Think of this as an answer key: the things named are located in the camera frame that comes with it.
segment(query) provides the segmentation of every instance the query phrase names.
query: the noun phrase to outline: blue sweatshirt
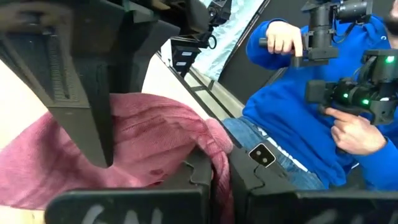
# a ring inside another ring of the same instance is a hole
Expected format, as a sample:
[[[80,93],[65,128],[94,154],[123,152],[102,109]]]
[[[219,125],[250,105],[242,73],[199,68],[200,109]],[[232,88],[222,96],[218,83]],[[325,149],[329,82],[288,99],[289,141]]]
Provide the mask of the blue sweatshirt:
[[[289,66],[291,57],[270,54],[258,44],[273,21],[257,27],[246,47],[249,59],[269,70]],[[343,34],[348,26],[338,24],[337,32]],[[308,27],[302,28],[302,32],[306,31]],[[370,189],[398,190],[398,110],[395,122],[378,126],[388,140],[385,147],[368,156],[355,156],[336,152],[330,130],[334,118],[319,114],[318,105],[309,105],[304,99],[307,81],[336,82],[342,77],[351,77],[362,66],[361,57],[365,50],[391,48],[386,37],[382,20],[372,16],[369,24],[356,26],[345,41],[334,44],[339,48],[339,57],[330,60],[329,65],[289,67],[282,78],[250,97],[243,116],[266,130],[293,158],[316,173],[326,188],[330,184],[345,184],[348,172],[358,162]]]

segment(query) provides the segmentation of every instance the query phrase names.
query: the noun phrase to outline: person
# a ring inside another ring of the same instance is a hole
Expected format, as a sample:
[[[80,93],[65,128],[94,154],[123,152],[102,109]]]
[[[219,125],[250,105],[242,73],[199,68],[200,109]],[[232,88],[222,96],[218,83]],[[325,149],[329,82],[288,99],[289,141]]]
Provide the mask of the person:
[[[343,33],[348,26],[337,24],[336,30]],[[250,36],[248,58],[269,70],[288,67],[291,55],[302,56],[302,34],[307,31],[308,27],[299,29],[283,19],[263,22]],[[263,37],[267,48],[259,46]],[[334,108],[327,108],[325,116],[317,111],[318,105],[304,99],[309,80],[336,82],[352,77],[362,66],[365,50],[398,49],[398,0],[388,16],[372,15],[368,24],[355,26],[333,46],[339,49],[338,58],[328,65],[288,67],[279,80],[250,97],[241,118],[229,118],[223,124],[248,151],[264,141],[278,148],[277,162],[297,189],[342,186],[359,164],[369,190],[398,190],[398,111],[392,124],[373,126],[365,117]]]

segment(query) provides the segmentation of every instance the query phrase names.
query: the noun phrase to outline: blue sleeve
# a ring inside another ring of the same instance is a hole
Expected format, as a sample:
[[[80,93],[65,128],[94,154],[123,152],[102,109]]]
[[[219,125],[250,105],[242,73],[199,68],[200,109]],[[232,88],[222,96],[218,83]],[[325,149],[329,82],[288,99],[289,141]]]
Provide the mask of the blue sleeve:
[[[374,154],[354,158],[363,168],[369,189],[398,190],[398,149],[389,138],[387,144]]]
[[[260,65],[269,70],[277,70],[290,65],[290,55],[270,54],[264,47],[260,47],[259,39],[266,36],[268,25],[274,21],[284,21],[283,19],[273,19],[260,24],[251,34],[246,46],[246,55],[252,63]],[[306,32],[308,27],[305,26],[302,32]]]

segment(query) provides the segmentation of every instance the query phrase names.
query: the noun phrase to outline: black plastic mount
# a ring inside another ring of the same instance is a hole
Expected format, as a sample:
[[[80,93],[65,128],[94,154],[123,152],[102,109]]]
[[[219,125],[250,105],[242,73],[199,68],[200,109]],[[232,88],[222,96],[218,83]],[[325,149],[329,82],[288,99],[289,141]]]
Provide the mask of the black plastic mount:
[[[208,30],[199,0],[140,3],[0,1],[0,59],[99,167],[113,163],[109,93],[141,92],[167,39]]]
[[[194,149],[174,175],[148,189],[72,190],[50,202],[46,224],[208,224],[211,162]]]

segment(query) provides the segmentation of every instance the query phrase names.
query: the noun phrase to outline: black panel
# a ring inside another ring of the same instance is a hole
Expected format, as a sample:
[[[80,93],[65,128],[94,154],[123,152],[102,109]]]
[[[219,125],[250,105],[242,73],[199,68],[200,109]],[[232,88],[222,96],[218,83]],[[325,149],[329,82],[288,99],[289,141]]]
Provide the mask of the black panel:
[[[219,82],[243,104],[275,73],[251,63],[246,57],[245,48],[252,31],[263,21],[274,18],[283,18],[299,27],[307,25],[308,15],[300,12],[306,2],[307,0],[271,0],[249,35],[221,72]],[[392,2],[393,0],[373,0],[373,12],[380,16],[387,14]]]

